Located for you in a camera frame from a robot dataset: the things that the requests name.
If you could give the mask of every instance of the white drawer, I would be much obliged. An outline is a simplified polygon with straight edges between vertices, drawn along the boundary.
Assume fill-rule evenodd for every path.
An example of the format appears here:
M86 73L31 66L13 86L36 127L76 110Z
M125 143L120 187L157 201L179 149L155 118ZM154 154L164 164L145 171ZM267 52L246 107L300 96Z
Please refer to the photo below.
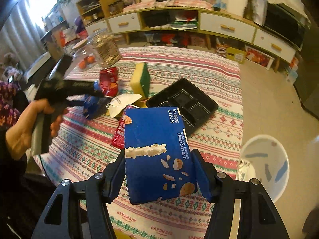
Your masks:
M107 28L106 20L100 21L97 23L93 23L92 25L85 27L85 29L87 30L87 34L89 34L89 35L91 35L95 31L97 31L99 29L103 29L103 28Z
M261 29L258 29L256 32L254 45L279 56L287 62L291 62L296 53L296 50L287 43L262 31Z
M251 43L255 27L249 24L214 14L201 13L201 30L216 32Z
M141 29L137 13L130 13L110 18L108 19L108 22L113 34Z

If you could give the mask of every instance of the trash bin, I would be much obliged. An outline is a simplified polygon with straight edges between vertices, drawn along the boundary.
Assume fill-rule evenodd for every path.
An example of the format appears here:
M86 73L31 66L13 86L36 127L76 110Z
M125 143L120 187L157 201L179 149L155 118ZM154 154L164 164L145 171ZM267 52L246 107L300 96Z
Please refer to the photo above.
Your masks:
M242 147L240 157L236 178L257 178L275 203L289 179L289 160L283 145L272 136L257 135Z

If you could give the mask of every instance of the metal screw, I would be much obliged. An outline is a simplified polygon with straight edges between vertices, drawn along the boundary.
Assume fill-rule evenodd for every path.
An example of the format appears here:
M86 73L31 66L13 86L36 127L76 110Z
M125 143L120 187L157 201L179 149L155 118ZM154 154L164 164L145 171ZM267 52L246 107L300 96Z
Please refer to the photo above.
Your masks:
M101 172L98 172L98 173L96 173L95 175L94 175L94 178L95 179L101 179L103 177L103 173L101 173Z
M66 186L66 185L69 185L70 181L65 179L61 182L62 186Z
M251 183L255 184L255 185L258 185L259 184L259 180L256 179L256 178L253 178L253 179L251 179Z
M221 179L224 179L224 178L226 177L226 174L223 173L223 172L218 172L218 173L217 173L217 177L218 177L218 178L221 178Z

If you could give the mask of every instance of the cream illustration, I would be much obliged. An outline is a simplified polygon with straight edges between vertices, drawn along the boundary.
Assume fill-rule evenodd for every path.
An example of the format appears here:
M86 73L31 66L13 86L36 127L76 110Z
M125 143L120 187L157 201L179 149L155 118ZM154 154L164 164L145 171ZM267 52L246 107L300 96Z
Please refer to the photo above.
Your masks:
M145 147L129 147L125 148L125 157L135 159L136 156L156 156L166 153L166 144L153 144Z

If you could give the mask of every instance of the sleeve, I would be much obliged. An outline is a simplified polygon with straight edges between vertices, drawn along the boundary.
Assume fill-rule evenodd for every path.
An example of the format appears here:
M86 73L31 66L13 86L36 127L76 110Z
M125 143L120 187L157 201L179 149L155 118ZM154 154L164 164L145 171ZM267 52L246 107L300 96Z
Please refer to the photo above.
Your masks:
M27 162L22 157L15 161L12 159L5 142L7 130L0 130L0 191L5 191L12 185L18 184L20 177L25 173Z
M9 104L0 100L0 126L13 126L18 121L20 112Z
M14 83L0 81L0 94L3 99L10 101L16 95L18 87Z

